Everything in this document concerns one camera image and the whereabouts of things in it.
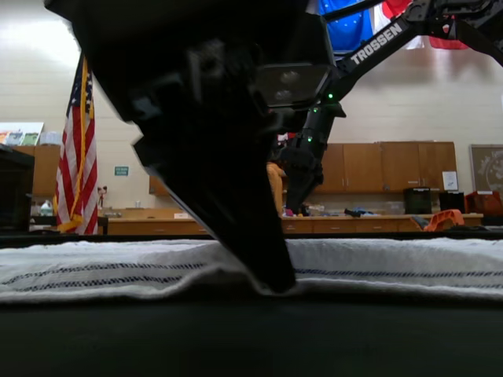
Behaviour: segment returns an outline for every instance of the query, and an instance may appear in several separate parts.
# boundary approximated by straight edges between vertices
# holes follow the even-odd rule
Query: wooden cabinet
[[[356,232],[355,221],[341,220],[313,220],[313,233],[332,234],[332,233],[354,233]]]
[[[26,155],[35,156],[35,147],[13,147],[15,151],[24,153]]]
[[[464,225],[465,226],[482,226],[482,218],[465,218]]]
[[[383,173],[378,144],[345,144],[346,191],[382,192]]]
[[[358,220],[356,231],[359,233],[397,232],[395,220]]]
[[[150,176],[150,189],[149,193],[155,196],[169,196],[170,193],[167,191],[164,183],[158,178]]]
[[[443,171],[456,171],[454,143],[420,143],[421,185],[432,191],[444,191]]]
[[[329,144],[323,155],[323,185],[318,186],[314,192],[331,194],[344,192],[346,175],[344,172],[344,147],[342,144]]]
[[[412,222],[412,220],[402,220],[398,223],[399,232],[422,232],[419,227]]]
[[[15,150],[35,157],[33,196],[52,197],[56,193],[56,174],[60,162],[59,145],[14,147]]]
[[[313,225],[310,220],[283,220],[281,226],[285,234],[309,234],[313,232]]]
[[[418,143],[381,143],[384,191],[421,186]]]
[[[207,235],[204,227],[194,221],[110,222],[112,236],[196,236]]]

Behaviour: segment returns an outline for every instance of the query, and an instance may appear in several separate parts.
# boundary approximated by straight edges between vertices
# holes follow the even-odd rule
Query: cable
[[[373,6],[376,6],[381,2],[384,2],[384,0],[363,0],[361,2],[357,2],[354,5],[346,6],[334,12],[326,13],[323,15],[323,17],[328,23],[330,23],[340,18],[350,16],[351,14],[355,14],[358,12],[362,12],[366,9],[372,8]]]

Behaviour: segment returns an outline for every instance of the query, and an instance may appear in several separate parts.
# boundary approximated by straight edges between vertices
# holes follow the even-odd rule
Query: black table surface
[[[484,216],[482,225],[485,226],[503,226],[503,216]]]
[[[503,307],[193,297],[0,307],[3,375],[500,375]]]

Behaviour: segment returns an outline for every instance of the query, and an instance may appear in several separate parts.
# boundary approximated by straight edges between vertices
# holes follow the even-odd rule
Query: black box
[[[441,192],[439,198],[441,210],[459,210],[462,214],[466,213],[463,192]]]
[[[431,190],[408,188],[403,190],[406,214],[431,214]]]
[[[35,158],[0,145],[0,233],[28,232]]]

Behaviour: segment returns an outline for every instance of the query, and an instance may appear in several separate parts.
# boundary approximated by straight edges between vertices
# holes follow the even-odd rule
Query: folded towel
[[[298,284],[312,292],[503,299],[503,241],[289,240]],[[0,302],[165,298],[194,284],[250,280],[215,241],[65,243],[0,250]]]

